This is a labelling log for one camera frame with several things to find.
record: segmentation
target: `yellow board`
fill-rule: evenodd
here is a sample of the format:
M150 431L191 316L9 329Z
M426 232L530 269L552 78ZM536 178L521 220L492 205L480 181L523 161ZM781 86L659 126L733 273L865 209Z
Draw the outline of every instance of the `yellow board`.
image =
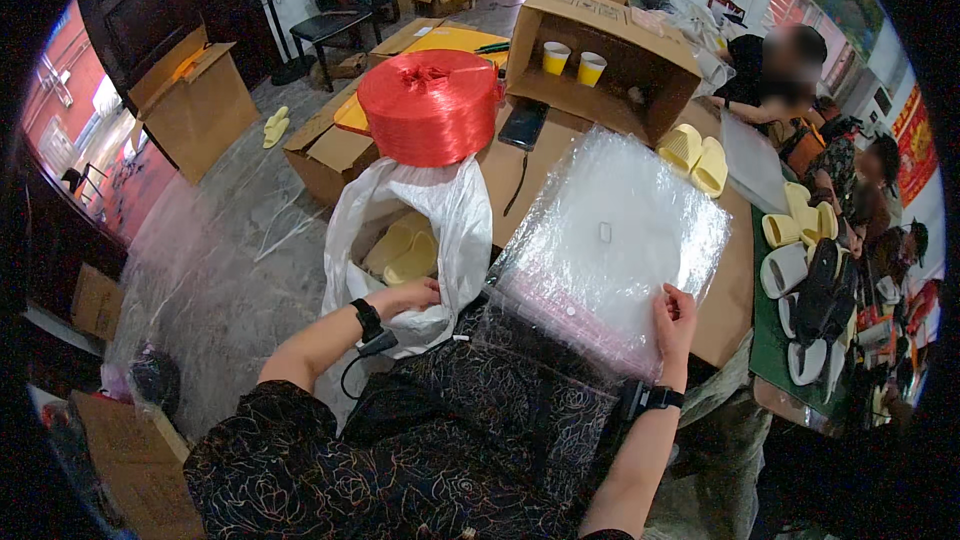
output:
M435 27L424 34L422 38L410 44L403 53L432 51L435 49L473 53L480 47L486 47L486 45L496 44L498 42L508 42L509 40L510 38L495 36L494 34L485 34L472 29ZM488 61L493 61L498 68L502 68L507 63L507 55L508 51L504 50L503 52L493 52L479 56ZM360 107L360 101L357 100L355 93L337 109L337 112L333 115L333 123L342 129L370 136L370 125L367 123L367 114L364 113L363 108Z

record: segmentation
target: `fan stand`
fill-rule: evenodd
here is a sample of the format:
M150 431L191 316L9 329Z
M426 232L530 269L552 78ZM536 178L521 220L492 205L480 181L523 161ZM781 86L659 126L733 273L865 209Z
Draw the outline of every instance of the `fan stand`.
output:
M267 6L270 7L270 15L273 17L273 25L276 28L276 35L280 38L280 44L283 46L283 53L287 55L286 63L283 63L270 74L270 84L273 86L286 86L306 77L310 73L310 68L317 62L317 57L312 54L293 57L290 54L290 47L287 45L287 39L283 35L281 27L281 18L277 16L277 7L274 6L274 0L267 0Z

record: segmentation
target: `black smartwatch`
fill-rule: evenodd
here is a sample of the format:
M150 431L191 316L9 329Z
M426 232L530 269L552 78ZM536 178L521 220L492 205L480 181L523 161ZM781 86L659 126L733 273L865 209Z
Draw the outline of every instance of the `black smartwatch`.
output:
M376 308L370 306L370 303L362 298L358 298L350 303L357 310L357 321L363 328L363 335L360 336L360 342L363 344L357 353L361 357L368 357L381 353L388 348L397 346L397 337L390 330L384 330L380 323L380 313Z
M668 385L655 385L644 390L640 396L640 405L647 409L666 409L667 407L684 408L684 394Z
M380 313L376 308L370 306L370 303L362 298L358 298L350 303L357 310L357 320L363 328L361 342L366 344L376 337L383 334L383 325L380 324Z

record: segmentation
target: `red banner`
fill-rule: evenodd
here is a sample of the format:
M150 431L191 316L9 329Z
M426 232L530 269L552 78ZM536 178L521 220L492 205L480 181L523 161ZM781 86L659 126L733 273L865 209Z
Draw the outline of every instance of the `red banner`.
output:
M920 87L914 85L910 91L903 110L894 121L893 133L900 153L900 171L896 183L903 206L906 207L927 186L930 176L937 169L937 153Z

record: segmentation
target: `smartphone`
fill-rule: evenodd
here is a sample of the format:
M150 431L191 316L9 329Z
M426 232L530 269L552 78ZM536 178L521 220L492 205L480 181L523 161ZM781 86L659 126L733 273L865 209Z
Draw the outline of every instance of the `smartphone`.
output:
M513 105L510 116L497 134L497 139L511 147L530 152L544 129L546 114L550 105L533 98L519 98Z

